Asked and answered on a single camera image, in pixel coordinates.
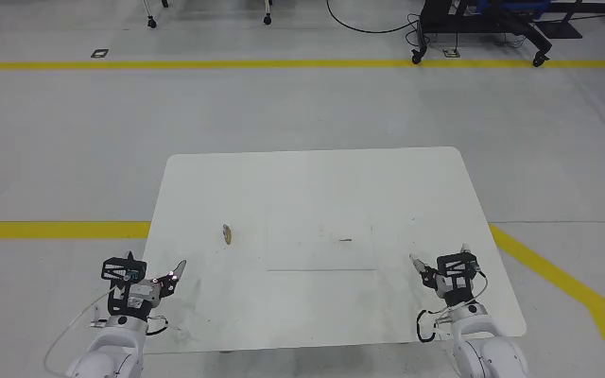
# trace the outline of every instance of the floor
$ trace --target floor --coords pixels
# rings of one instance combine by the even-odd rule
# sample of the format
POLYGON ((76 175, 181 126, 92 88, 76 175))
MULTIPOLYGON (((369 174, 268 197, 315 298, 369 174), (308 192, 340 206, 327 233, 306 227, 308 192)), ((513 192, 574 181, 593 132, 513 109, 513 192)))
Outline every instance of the floor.
MULTIPOLYGON (((365 35, 322 0, 5 0, 1 61, 410 58, 405 33, 365 35)), ((358 27, 390 28, 421 0, 333 0, 358 27)), ((605 20, 575 22, 553 60, 605 60, 605 20)), ((459 36, 463 60, 531 60, 500 36, 459 36)), ((439 36, 427 60, 443 60, 439 36)), ((602 68, 356 67, 0 71, 1 220, 150 220, 176 153, 454 146, 487 219, 605 295, 602 68)), ((0 366, 45 376, 43 356, 107 289, 101 262, 145 240, 0 240, 0 366)), ((586 308, 502 252, 527 321, 517 341, 537 377, 600 377, 605 343, 586 308)), ((53 353, 66 369, 85 321, 53 353)), ((454 377, 440 344, 156 354, 145 377, 454 377)))

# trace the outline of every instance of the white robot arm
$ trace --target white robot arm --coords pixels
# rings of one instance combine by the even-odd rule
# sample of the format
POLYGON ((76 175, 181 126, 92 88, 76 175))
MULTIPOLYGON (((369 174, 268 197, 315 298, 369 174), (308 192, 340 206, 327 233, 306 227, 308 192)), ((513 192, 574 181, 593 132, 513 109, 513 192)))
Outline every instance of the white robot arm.
POLYGON ((134 260, 132 253, 124 259, 113 257, 105 261, 101 277, 112 282, 108 297, 110 317, 93 321, 91 326, 102 330, 88 350, 70 365, 66 375, 57 374, 46 366, 50 350, 44 359, 46 369, 59 377, 69 378, 139 378, 146 337, 156 335, 168 326, 164 317, 157 317, 164 319, 164 327, 149 333, 149 313, 162 298, 174 293, 185 264, 181 261, 167 275, 145 280, 147 263, 134 260))
MULTIPOLYGON (((476 273, 486 279, 486 287, 487 277, 481 272, 475 256, 466 246, 462 246, 460 253, 439 257, 438 269, 426 265, 413 254, 409 257, 421 274, 423 285, 434 289, 447 303, 444 311, 433 313, 441 315, 435 321, 435 325, 452 323, 453 355, 461 378, 530 376, 526 358, 519 346, 503 334, 485 307, 476 301, 478 295, 473 296, 472 279, 476 273), (479 332, 492 334, 493 337, 476 339, 464 337, 479 332)), ((422 311, 418 315, 419 322, 425 312, 422 311)), ((422 338, 419 323, 417 332, 422 342, 430 342, 435 338, 435 333, 429 338, 422 338)))

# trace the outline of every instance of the white table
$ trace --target white table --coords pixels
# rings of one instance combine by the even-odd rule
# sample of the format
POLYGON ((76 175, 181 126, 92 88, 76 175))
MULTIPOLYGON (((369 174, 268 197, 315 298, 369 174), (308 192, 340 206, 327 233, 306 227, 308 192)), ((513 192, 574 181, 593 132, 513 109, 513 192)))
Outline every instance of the white table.
POLYGON ((456 149, 173 156, 144 260, 148 277, 187 260, 158 308, 180 330, 152 337, 147 351, 417 341, 418 312, 444 302, 407 256, 436 266, 462 243, 490 279, 481 302, 506 333, 522 335, 525 320, 456 149))

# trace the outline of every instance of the cart wheel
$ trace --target cart wheel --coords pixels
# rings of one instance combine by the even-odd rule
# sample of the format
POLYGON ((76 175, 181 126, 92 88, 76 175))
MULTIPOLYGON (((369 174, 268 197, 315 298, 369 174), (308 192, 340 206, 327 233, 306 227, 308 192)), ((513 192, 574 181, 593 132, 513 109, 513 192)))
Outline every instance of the cart wheel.
POLYGON ((533 59, 533 66, 540 67, 541 65, 544 64, 544 62, 545 62, 545 56, 536 54, 536 58, 533 59))

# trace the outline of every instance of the yellow floor line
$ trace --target yellow floor line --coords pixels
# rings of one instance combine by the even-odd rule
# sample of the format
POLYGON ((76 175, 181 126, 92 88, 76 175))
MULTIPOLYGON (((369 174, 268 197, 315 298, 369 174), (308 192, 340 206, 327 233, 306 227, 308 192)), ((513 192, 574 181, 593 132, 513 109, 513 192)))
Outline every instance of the yellow floor line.
POLYGON ((601 336, 605 339, 605 298, 493 224, 490 225, 490 229, 493 240, 499 248, 550 281, 570 297, 583 303, 593 316, 601 336))
POLYGON ((150 222, 1 222, 0 239, 145 239, 150 222))
MULTIPOLYGON (((0 221, 0 239, 145 239, 149 227, 150 222, 145 221, 0 221)), ((499 248, 583 303, 605 339, 605 298, 496 226, 490 225, 490 229, 499 248)))
MULTIPOLYGON (((0 61, 0 71, 222 70, 288 68, 533 68, 530 60, 95 60, 0 61)), ((605 60, 550 60, 542 68, 605 68, 605 60)))

